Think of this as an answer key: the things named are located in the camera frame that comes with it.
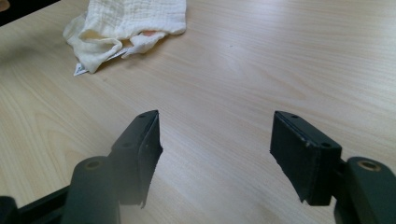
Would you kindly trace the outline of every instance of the black plastic part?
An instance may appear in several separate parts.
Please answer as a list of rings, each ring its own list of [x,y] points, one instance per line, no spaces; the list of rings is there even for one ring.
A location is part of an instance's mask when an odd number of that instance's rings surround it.
[[[0,197],[0,224],[19,224],[20,215],[15,200],[8,196]]]
[[[345,180],[361,224],[396,223],[396,177],[386,165],[350,158]]]
[[[68,189],[59,189],[20,208],[21,223],[60,223]]]
[[[73,173],[62,224],[118,224],[119,205],[107,157],[80,162]]]
[[[139,115],[114,143],[108,156],[113,161],[121,204],[146,204],[149,184],[162,153],[158,111]]]
[[[332,172],[341,157],[341,146],[304,119],[276,111],[271,154],[310,205],[329,205],[334,188]]]
[[[347,184],[345,180],[346,168],[347,163],[340,160],[337,169],[333,173],[334,189],[332,195],[337,200],[337,203],[334,207],[335,223],[361,224],[359,222],[358,214],[356,213],[356,208],[347,190]]]
[[[162,153],[158,111],[141,114],[108,157],[76,166],[70,186],[20,209],[11,197],[0,197],[0,224],[120,223],[119,203],[146,204]]]

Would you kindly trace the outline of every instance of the cloth fold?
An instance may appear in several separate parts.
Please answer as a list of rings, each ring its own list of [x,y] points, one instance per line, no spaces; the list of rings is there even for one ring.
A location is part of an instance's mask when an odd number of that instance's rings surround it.
[[[166,35],[186,30],[186,0],[91,0],[87,12],[70,21],[64,38],[94,73],[122,49],[122,58],[145,53]],[[129,40],[128,46],[122,42]]]

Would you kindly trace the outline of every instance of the light wood surface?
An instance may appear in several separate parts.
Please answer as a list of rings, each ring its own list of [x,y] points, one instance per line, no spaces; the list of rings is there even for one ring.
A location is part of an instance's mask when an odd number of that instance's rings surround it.
[[[396,3],[188,0],[187,32],[73,77],[62,38],[87,0],[0,27],[0,194],[19,206],[107,155],[159,109],[164,153],[123,223],[334,223],[269,153],[275,110],[396,171]]]

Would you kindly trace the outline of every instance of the wooden table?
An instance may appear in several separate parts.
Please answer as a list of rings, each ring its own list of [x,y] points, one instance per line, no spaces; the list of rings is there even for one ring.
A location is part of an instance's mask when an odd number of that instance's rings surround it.
[[[148,203],[124,223],[334,223],[300,204],[269,153],[275,110],[396,171],[396,3],[188,0],[187,32],[73,77],[63,0],[0,28],[0,194],[19,206],[107,155],[160,111],[164,153]]]

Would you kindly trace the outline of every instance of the white cloth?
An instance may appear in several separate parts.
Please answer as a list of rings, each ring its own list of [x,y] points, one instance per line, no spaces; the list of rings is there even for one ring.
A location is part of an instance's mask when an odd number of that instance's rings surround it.
[[[79,61],[94,73],[99,65],[131,41],[123,58],[145,53],[166,35],[186,30],[186,0],[91,0],[87,12],[64,29],[64,38]]]

